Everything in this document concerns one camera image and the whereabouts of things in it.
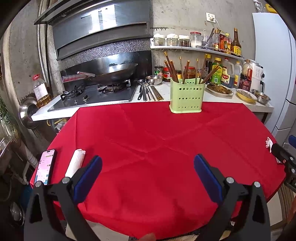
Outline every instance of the blue pad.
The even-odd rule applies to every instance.
[[[75,204],[81,203],[85,200],[96,178],[100,174],[102,166],[102,159],[99,156],[95,156],[92,162],[86,167],[86,170],[73,189],[72,199]]]
[[[296,148],[296,137],[295,136],[293,136],[293,135],[289,136],[288,141],[292,147]]]
[[[222,186],[212,173],[210,166],[205,162],[201,155],[196,155],[194,158],[194,169],[202,184],[204,185],[212,202],[221,204],[223,201]]]

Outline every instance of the stove backsplash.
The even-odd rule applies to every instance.
[[[138,64],[136,72],[130,77],[131,80],[144,79],[146,76],[152,75],[151,50],[120,53],[107,57],[97,58],[62,70],[60,73],[61,76],[77,74],[77,71],[96,73],[97,69],[107,68],[114,64],[127,63]],[[71,91],[73,90],[74,86],[78,87],[82,84],[88,86],[94,85],[96,83],[92,82],[91,80],[77,80],[64,83],[64,87],[66,91]]]

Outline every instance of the refrigerator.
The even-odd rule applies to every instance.
[[[278,14],[253,13],[255,61],[264,68],[264,93],[274,107],[265,126],[283,145],[289,135],[296,136],[296,47],[295,39]],[[296,149],[285,145],[293,154]]]

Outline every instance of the phone screen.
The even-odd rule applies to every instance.
[[[54,152],[55,150],[48,150],[42,153],[39,165],[37,167],[35,182],[42,181],[44,185],[47,185],[49,180],[50,168],[54,158]]]

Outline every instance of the plate of food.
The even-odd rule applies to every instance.
[[[233,95],[233,91],[223,85],[218,85],[216,83],[208,83],[205,85],[206,89],[209,91],[216,93],[221,96],[228,96],[228,95]]]
[[[237,96],[248,103],[256,103],[257,101],[257,97],[246,90],[237,89]]]

